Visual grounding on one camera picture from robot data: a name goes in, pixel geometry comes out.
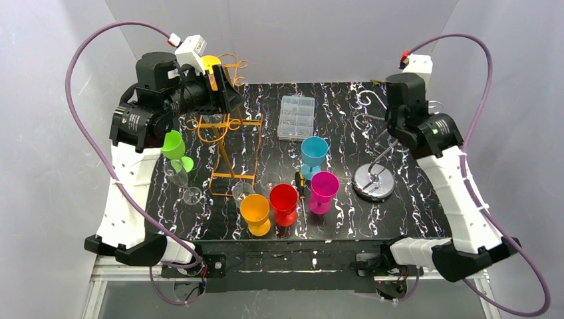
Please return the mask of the yellow foot orange glass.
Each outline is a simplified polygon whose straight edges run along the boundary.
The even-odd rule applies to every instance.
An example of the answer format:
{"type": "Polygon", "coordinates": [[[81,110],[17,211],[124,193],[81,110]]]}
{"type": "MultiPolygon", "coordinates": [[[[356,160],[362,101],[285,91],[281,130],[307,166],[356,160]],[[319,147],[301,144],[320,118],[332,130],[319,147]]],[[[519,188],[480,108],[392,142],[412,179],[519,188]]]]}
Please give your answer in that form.
{"type": "Polygon", "coordinates": [[[217,83],[215,81],[215,76],[213,75],[213,66],[219,65],[222,66],[220,59],[214,55],[204,55],[202,57],[202,62],[204,64],[204,68],[208,71],[208,80],[210,82],[211,88],[213,91],[217,91],[217,83]]]}

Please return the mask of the gold wire glass rack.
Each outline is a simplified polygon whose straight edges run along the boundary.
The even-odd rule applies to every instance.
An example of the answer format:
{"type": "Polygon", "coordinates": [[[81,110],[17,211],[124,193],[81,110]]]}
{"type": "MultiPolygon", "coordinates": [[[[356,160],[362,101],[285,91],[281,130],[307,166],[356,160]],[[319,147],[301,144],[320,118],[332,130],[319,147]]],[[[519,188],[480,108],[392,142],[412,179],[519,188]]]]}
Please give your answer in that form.
{"type": "Polygon", "coordinates": [[[217,146],[217,163],[210,175],[208,189],[212,195],[231,197],[232,187],[240,182],[255,184],[259,161],[261,137],[254,146],[255,155],[246,158],[243,145],[246,133],[260,134],[263,127],[263,116],[258,118],[243,116],[243,105],[224,115],[222,123],[206,124],[202,116],[198,119],[186,120],[187,129],[195,131],[201,142],[217,146]]]}

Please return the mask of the green plastic wine glass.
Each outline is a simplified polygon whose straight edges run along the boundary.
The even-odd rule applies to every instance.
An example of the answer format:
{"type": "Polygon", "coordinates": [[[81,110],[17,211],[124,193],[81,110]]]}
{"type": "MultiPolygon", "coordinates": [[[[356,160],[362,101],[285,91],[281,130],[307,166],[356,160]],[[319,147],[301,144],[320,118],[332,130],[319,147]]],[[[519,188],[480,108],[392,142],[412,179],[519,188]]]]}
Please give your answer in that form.
{"type": "Polygon", "coordinates": [[[186,155],[186,145],[180,131],[171,130],[165,134],[162,154],[169,160],[180,160],[187,172],[194,168],[193,159],[186,155]]]}

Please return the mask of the clear wine glass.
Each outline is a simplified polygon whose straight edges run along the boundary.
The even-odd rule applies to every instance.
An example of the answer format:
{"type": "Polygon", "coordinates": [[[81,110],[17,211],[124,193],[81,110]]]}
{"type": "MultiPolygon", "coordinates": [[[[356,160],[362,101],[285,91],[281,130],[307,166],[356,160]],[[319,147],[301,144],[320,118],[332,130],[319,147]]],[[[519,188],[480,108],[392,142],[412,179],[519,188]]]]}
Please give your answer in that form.
{"type": "Polygon", "coordinates": [[[164,164],[164,174],[170,183],[178,186],[182,191],[182,201],[187,205],[196,205],[202,198],[202,190],[191,186],[188,180],[188,172],[184,163],[179,159],[169,159],[164,164]]]}
{"type": "Polygon", "coordinates": [[[223,114],[203,115],[202,119],[203,122],[206,124],[219,124],[223,122],[224,115],[223,114]]]}

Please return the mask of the blue plastic wine glass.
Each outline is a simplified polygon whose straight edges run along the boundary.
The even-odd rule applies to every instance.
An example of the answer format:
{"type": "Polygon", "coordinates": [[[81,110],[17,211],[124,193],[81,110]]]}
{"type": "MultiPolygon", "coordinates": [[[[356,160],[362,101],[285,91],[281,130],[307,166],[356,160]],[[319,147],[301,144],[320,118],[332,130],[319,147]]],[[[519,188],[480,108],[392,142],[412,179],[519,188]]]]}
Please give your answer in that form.
{"type": "Polygon", "coordinates": [[[301,173],[307,181],[311,181],[314,175],[321,172],[321,164],[325,161],[328,151],[329,145],[324,138],[311,136],[302,141],[301,173]]]}

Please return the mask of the red plastic wine glass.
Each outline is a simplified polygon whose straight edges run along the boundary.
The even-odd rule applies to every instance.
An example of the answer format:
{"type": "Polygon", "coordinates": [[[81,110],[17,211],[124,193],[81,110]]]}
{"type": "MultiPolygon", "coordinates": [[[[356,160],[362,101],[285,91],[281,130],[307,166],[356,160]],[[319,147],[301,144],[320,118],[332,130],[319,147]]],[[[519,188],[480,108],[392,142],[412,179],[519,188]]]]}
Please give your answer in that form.
{"type": "Polygon", "coordinates": [[[281,227],[289,227],[295,222],[298,199],[296,189],[290,184],[282,183],[271,190],[269,200],[275,212],[276,224],[281,227]]]}

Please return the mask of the orange plastic wine glass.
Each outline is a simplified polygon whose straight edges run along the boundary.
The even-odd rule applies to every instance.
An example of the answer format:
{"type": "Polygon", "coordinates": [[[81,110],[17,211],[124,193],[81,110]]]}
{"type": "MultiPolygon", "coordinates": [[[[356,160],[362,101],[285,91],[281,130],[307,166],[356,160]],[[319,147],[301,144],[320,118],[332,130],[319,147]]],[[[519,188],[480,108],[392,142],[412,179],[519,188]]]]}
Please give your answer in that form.
{"type": "Polygon", "coordinates": [[[240,206],[243,219],[247,222],[249,232],[257,237],[262,237],[270,231],[270,204],[260,194],[247,196],[240,206]]]}

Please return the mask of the magenta plastic wine glass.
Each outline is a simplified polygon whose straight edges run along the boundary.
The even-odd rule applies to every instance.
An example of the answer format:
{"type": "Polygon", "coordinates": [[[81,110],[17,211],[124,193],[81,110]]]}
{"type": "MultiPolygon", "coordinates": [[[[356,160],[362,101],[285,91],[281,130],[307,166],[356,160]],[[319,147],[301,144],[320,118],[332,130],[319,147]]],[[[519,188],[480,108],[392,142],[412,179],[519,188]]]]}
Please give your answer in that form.
{"type": "Polygon", "coordinates": [[[339,192],[339,179],[329,171],[320,171],[311,180],[309,209],[317,215],[324,215],[331,209],[331,201],[339,192]]]}

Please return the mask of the silver wire glass stand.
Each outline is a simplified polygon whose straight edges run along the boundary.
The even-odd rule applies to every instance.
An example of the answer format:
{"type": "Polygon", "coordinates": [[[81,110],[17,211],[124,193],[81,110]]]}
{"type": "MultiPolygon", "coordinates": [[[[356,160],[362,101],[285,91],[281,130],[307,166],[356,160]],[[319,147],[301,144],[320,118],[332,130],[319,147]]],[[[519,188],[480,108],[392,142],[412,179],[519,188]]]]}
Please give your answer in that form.
{"type": "MultiPolygon", "coordinates": [[[[357,114],[353,118],[355,127],[364,133],[376,129],[377,125],[385,125],[384,118],[370,115],[368,113],[357,114]]],[[[386,128],[383,128],[379,137],[384,136],[388,142],[387,148],[377,154],[370,162],[359,166],[352,177],[352,186],[355,192],[369,201],[384,201],[389,198],[395,188],[393,173],[383,163],[389,154],[398,145],[397,138],[393,138],[386,128]]]]}

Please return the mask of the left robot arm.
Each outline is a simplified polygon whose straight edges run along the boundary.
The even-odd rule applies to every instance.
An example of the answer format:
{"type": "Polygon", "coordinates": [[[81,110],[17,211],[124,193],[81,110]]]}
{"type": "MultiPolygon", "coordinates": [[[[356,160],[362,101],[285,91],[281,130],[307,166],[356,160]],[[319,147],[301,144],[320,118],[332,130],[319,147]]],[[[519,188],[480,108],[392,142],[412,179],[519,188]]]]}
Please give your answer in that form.
{"type": "Polygon", "coordinates": [[[103,163],[110,187],[102,223],[84,240],[85,250],[114,257],[129,266],[171,263],[190,268],[200,263],[196,246],[158,225],[146,212],[152,175],[163,153],[184,156],[183,142],[174,143],[174,121],[185,114],[227,114],[243,102],[220,62],[206,64],[199,56],[152,52],[136,66],[137,80],[118,102],[110,126],[111,157],[103,163]]]}

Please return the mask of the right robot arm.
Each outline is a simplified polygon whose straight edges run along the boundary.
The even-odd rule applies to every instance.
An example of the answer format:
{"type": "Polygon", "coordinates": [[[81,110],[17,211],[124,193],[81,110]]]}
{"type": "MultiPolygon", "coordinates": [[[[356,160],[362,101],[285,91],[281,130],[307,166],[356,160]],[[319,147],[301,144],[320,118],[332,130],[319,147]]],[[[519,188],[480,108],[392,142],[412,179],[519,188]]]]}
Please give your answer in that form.
{"type": "Polygon", "coordinates": [[[357,262],[362,270],[392,270],[407,266],[436,270],[457,282],[510,258],[520,248],[515,237],[502,235],[482,211],[462,151],[463,139],[447,114],[431,114],[425,81],[415,73],[386,78],[387,132],[409,149],[429,179],[449,222],[449,239],[399,236],[380,245],[380,254],[357,262]]]}

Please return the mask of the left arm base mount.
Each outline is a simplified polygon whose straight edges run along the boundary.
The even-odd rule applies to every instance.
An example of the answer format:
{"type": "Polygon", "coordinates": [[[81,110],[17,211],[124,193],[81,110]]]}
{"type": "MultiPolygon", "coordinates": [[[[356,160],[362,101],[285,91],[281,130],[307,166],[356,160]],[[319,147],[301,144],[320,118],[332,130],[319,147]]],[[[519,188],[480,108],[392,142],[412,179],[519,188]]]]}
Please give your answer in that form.
{"type": "Polygon", "coordinates": [[[224,255],[206,255],[194,268],[162,266],[160,277],[173,281],[173,292],[177,302],[189,304],[203,295],[209,279],[225,276],[224,255]]]}

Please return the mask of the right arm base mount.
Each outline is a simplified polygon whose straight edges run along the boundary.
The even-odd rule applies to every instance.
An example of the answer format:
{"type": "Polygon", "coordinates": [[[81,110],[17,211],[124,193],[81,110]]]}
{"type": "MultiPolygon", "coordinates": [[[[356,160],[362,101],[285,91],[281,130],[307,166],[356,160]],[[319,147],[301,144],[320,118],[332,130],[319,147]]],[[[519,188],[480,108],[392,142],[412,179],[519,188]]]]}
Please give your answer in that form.
{"type": "Polygon", "coordinates": [[[361,278],[372,278],[381,301],[398,304],[411,297],[424,271],[412,265],[395,265],[385,255],[356,254],[349,268],[361,278]]]}

